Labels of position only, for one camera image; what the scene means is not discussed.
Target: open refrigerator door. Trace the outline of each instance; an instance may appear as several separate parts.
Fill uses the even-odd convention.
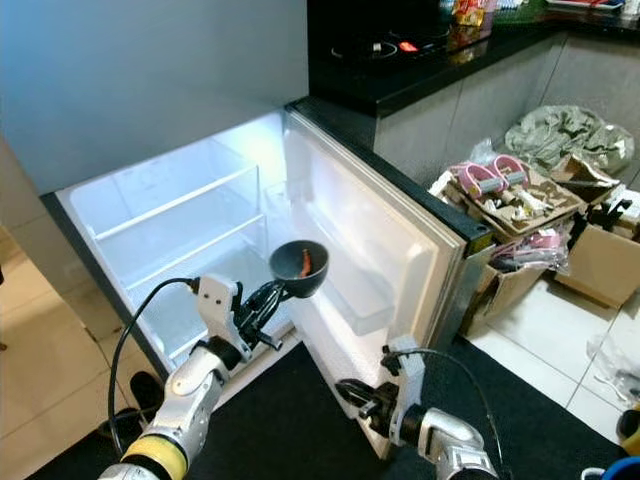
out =
[[[286,194],[280,212],[300,238],[325,245],[320,290],[289,306],[293,322],[345,412],[334,384],[390,380],[382,347],[410,334],[430,346],[466,243],[344,145],[298,113],[285,127]],[[379,456],[389,443],[363,431]]]

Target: black cable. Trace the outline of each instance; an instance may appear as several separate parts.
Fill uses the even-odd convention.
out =
[[[476,378],[473,376],[471,371],[465,366],[464,363],[462,363],[457,358],[449,355],[448,353],[440,352],[438,350],[433,350],[431,348],[408,348],[406,350],[392,351],[385,354],[385,359],[398,358],[402,356],[409,356],[409,355],[416,355],[416,354],[422,355],[425,357],[428,355],[433,355],[435,357],[444,358],[450,361],[451,363],[453,363],[454,365],[457,365],[458,367],[460,367],[460,369],[462,369],[462,371],[465,373],[465,375],[473,385],[473,388],[478,393],[480,400],[482,401],[482,405],[484,407],[487,420],[489,421],[489,426],[491,427],[491,433],[493,434],[493,438],[495,440],[496,449],[498,451],[498,459],[500,460],[500,467],[503,471],[507,470],[504,464],[504,460],[502,458],[502,446],[500,444],[500,437],[498,436],[498,429],[496,427],[493,414],[491,413],[491,409],[489,408],[489,402],[487,402],[487,398],[484,396],[484,392],[482,391],[482,388],[480,388],[480,383],[476,380]]]
[[[140,416],[146,422],[147,419],[145,418],[145,415],[147,413],[153,413],[157,411],[159,408],[160,408],[160,405],[154,405],[153,407],[145,408],[142,410],[136,410],[136,409],[121,410],[119,413],[116,414],[116,422],[119,422],[120,420],[126,420],[127,418],[140,417]],[[111,430],[109,430],[109,420],[106,420],[102,422],[100,425],[98,425],[98,427],[96,428],[96,431],[98,432],[98,435],[101,435],[105,438],[112,438]]]
[[[116,349],[113,352],[113,361],[111,362],[111,375],[109,376],[109,392],[107,396],[107,417],[109,421],[109,430],[111,430],[111,437],[113,438],[113,446],[116,449],[116,453],[118,454],[118,458],[122,458],[124,455],[124,451],[122,450],[122,443],[120,442],[120,437],[118,436],[118,425],[116,423],[116,374],[118,373],[118,362],[120,361],[120,352],[122,351],[122,347],[124,346],[124,342],[131,333],[134,325],[138,321],[140,314],[147,307],[149,302],[153,299],[153,297],[167,285],[172,283],[186,283],[190,287],[193,288],[194,280],[191,278],[170,278],[165,280],[164,282],[159,283],[156,287],[151,290],[151,293],[147,295],[147,298],[144,299],[136,313],[133,315],[131,322],[125,327],[125,329],[120,334],[120,339],[118,340],[118,344],[116,345]]]

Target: black bowl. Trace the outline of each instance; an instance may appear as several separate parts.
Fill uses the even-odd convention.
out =
[[[304,251],[311,257],[311,272],[300,278],[304,268]],[[284,283],[285,289],[294,297],[307,298],[313,295],[327,276],[329,252],[311,240],[296,240],[278,247],[269,258],[269,268],[276,280]]]

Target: red light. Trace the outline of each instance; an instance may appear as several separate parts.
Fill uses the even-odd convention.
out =
[[[411,42],[400,42],[398,45],[403,52],[417,52],[418,48]]]

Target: white tile floor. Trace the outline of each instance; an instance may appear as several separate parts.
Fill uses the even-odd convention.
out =
[[[0,478],[21,480],[95,428],[106,411],[110,358],[118,334],[97,345],[12,240],[0,240]],[[470,337],[505,367],[607,438],[625,408],[593,378],[586,342],[607,334],[640,362],[640,295],[619,315],[541,280],[523,302]],[[287,337],[288,351],[299,342]],[[276,357],[265,356],[268,365]],[[151,367],[127,344],[118,407],[134,401],[128,377]]]
[[[606,384],[587,342],[603,335],[640,364],[640,293],[615,312],[543,277],[516,306],[476,328],[469,339],[503,366],[617,443],[628,406]]]
[[[0,478],[21,480],[76,443],[106,418],[111,356],[117,334],[96,344],[73,311],[16,247],[0,241]],[[127,373],[150,366],[131,343]],[[131,401],[117,392],[117,407]]]

